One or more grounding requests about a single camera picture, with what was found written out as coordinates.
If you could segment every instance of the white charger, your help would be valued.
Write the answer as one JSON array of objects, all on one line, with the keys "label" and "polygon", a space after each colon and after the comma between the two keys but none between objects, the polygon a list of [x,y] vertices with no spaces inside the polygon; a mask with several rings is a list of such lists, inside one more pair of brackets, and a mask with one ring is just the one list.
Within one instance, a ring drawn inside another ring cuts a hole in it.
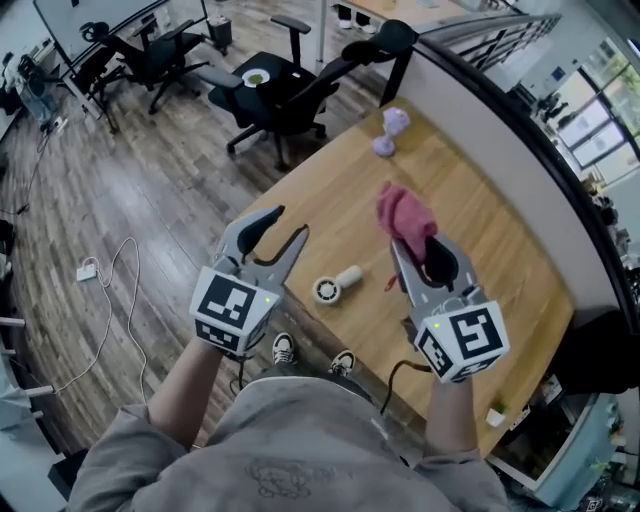
[{"label": "white charger", "polygon": [[86,281],[96,277],[96,266],[93,263],[85,265],[76,270],[76,281]]}]

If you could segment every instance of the gray sweatshirt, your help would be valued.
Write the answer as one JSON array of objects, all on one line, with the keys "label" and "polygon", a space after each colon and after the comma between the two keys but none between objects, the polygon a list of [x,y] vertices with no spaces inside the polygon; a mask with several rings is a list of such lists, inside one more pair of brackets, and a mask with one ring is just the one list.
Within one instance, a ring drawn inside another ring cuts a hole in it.
[{"label": "gray sweatshirt", "polygon": [[249,384],[207,446],[188,453],[125,407],[91,448],[68,510],[500,511],[504,490],[477,452],[406,467],[378,411],[322,379]]}]

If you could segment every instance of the purple object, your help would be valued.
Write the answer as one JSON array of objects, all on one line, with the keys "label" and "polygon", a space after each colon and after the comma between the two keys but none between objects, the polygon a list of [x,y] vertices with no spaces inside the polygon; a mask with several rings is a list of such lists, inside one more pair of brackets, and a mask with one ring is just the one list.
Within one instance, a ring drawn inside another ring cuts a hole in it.
[{"label": "purple object", "polygon": [[391,107],[382,113],[384,122],[384,135],[373,140],[373,150],[379,156],[391,156],[395,152],[395,146],[391,137],[398,135],[411,124],[409,116],[404,110]]},{"label": "purple object", "polygon": [[391,137],[385,134],[373,139],[373,150],[378,156],[391,156],[395,152],[396,148],[393,145]]}]

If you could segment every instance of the wooden table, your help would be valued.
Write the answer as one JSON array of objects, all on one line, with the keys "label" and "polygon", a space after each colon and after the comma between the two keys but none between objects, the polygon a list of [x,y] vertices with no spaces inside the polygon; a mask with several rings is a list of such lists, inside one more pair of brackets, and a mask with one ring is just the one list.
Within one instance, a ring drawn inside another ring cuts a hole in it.
[{"label": "wooden table", "polygon": [[[317,1],[318,27],[316,33],[316,60],[324,59],[324,34],[327,18],[327,0]],[[436,28],[437,23],[469,14],[465,8],[451,0],[431,0],[434,7],[428,7],[420,0],[338,0],[337,3],[351,7],[367,16],[381,21],[400,20],[416,32],[423,33]]]},{"label": "wooden table", "polygon": [[[393,103],[412,120],[395,140],[396,154],[384,159],[371,149],[382,133],[380,111],[333,140],[252,205],[250,210],[286,206],[256,254],[270,259],[295,228],[307,223],[309,240],[286,285],[310,315],[386,382],[398,360],[424,361],[400,325],[409,312],[408,298],[398,286],[384,291],[394,270],[389,236],[377,225],[375,200],[387,180],[422,198],[440,231],[471,257],[487,296],[500,303],[511,343],[494,369],[473,379],[480,447],[486,455],[531,397],[573,306],[552,262],[514,209],[427,119],[403,100]],[[363,268],[363,281],[338,306],[317,305],[311,296],[314,281],[354,264]],[[394,383],[396,393],[423,417],[432,378],[403,369]],[[497,429],[484,421],[494,400],[509,408],[508,421]]]}]

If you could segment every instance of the fiducial marker cube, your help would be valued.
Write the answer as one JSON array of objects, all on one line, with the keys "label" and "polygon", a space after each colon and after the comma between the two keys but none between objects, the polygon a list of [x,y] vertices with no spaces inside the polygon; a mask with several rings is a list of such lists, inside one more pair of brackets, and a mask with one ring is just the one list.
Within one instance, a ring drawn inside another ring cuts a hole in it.
[{"label": "fiducial marker cube", "polygon": [[423,319],[413,344],[442,382],[462,380],[491,368],[509,351],[496,301]]},{"label": "fiducial marker cube", "polygon": [[281,300],[280,295],[203,267],[189,313],[199,338],[242,356],[262,337]]}]

